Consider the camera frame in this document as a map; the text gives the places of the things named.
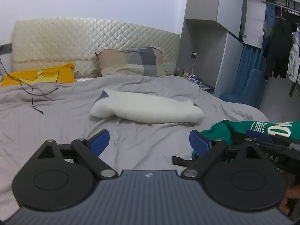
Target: hanging clothes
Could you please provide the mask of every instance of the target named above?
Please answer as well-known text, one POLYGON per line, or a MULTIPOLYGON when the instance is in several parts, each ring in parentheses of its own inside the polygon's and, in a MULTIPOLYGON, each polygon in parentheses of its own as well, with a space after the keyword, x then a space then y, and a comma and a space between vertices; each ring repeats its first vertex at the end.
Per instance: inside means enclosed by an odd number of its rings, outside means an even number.
POLYGON ((292 32, 297 32, 298 17, 286 11, 282 11, 282 17, 290 21, 292 26, 292 32))
POLYGON ((287 70, 287 77, 293 81, 291 90, 289 92, 289 96, 296 99, 299 94, 300 85, 299 85, 299 73, 300 73, 300 34, 299 32, 293 33, 293 47, 291 49, 291 52, 289 54, 289 67, 287 70))
POLYGON ((267 37, 270 36, 272 28, 267 24, 266 20, 263 22, 262 30, 267 37))
POLYGON ((278 19, 275 22, 273 31, 268 38, 268 42, 263 56, 266 60, 264 78, 267 80, 273 76, 275 78, 280 75, 286 78, 289 55, 293 46, 293 34, 290 21, 278 19))
POLYGON ((300 46, 300 34, 299 32, 293 33, 293 46, 289 53, 289 65, 286 76, 293 81, 299 81, 298 70, 300 66, 300 56, 299 56, 299 46, 300 46))

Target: wall outlet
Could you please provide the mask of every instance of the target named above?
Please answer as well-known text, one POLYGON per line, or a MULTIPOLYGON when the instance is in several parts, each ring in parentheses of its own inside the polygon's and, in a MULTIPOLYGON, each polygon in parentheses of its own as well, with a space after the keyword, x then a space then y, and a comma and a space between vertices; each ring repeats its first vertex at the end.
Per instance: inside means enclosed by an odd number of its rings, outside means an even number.
POLYGON ((196 58, 196 56, 198 56, 198 53, 197 52, 192 52, 191 58, 196 58))

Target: white cabinet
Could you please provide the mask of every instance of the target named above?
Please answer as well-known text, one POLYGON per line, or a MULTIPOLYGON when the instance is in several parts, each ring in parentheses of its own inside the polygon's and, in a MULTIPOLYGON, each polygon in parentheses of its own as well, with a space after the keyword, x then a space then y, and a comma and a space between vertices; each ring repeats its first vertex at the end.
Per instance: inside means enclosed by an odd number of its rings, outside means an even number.
POLYGON ((243 44, 232 35, 227 34, 214 96, 220 97, 221 93, 231 91, 239 68, 242 50, 243 44))
POLYGON ((245 23, 244 43, 262 47, 263 44, 263 22, 266 17, 266 5, 261 0, 247 1, 247 14, 245 23))
POLYGON ((239 37, 243 0, 187 0, 185 19, 215 21, 239 37))
POLYGON ((217 22, 239 37, 243 0, 219 0, 217 22))

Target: black cable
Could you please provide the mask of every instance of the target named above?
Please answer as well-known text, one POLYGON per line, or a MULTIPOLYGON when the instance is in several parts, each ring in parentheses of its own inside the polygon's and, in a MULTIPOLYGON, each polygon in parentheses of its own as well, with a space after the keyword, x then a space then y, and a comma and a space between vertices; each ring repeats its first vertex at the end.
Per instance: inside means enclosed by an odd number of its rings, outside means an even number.
POLYGON ((30 84, 28 84, 28 83, 25 83, 25 82, 23 82, 24 84, 26 84, 26 85, 28 85, 28 86, 30 86, 30 87, 31 87, 31 89, 32 89, 32 93, 30 93, 30 92, 28 92, 26 89, 24 89, 24 88, 23 88, 22 81, 21 81, 19 78, 16 78, 16 77, 13 77, 13 76, 11 76, 11 75, 10 75, 10 74, 9 74, 9 73, 6 71, 6 69, 5 69, 4 65, 3 65, 2 61, 1 61, 1 57, 0 57, 0 63, 1 63, 1 65, 2 65, 2 67, 3 67, 3 69, 4 69, 4 72, 6 73, 6 75, 7 75, 8 77, 10 77, 12 80, 19 81, 19 82, 20 82, 20 85, 21 85, 21 88, 22 88, 22 90, 24 90, 24 91, 26 91, 28 94, 32 95, 32 100, 31 100, 32 107, 33 107, 35 110, 37 110, 38 112, 40 112, 41 114, 45 114, 43 111, 40 111, 39 109, 36 109, 36 108, 35 108, 35 106, 33 105, 33 96, 45 96, 45 95, 48 95, 48 94, 50 94, 50 93, 52 93, 52 92, 54 92, 54 91, 58 90, 58 88, 56 87, 56 88, 55 88, 53 91, 50 91, 50 92, 48 92, 48 93, 45 93, 45 94, 34 94, 32 85, 30 85, 30 84))

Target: bed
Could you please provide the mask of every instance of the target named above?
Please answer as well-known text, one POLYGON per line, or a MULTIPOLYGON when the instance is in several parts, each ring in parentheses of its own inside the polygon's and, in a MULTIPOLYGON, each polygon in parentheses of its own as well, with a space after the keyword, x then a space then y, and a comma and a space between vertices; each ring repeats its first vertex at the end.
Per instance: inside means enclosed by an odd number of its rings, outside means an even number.
POLYGON ((54 18, 17 21, 13 31, 12 68, 14 71, 50 67, 73 61, 79 82, 38 83, 32 96, 19 85, 0 88, 0 219, 6 220, 17 209, 11 182, 31 155, 47 139, 70 143, 89 138, 102 129, 110 132, 110 143, 100 158, 118 173, 124 169, 177 170, 172 156, 191 158, 189 133, 202 131, 228 119, 232 121, 267 118, 256 108, 228 103, 201 90, 198 85, 177 76, 162 78, 142 75, 100 76, 94 52, 98 48, 163 47, 166 74, 172 74, 179 51, 180 36, 167 31, 122 22, 54 18), (146 93, 179 101, 188 99, 205 113, 202 124, 141 124, 117 117, 96 119, 90 115, 94 101, 104 88, 146 93))

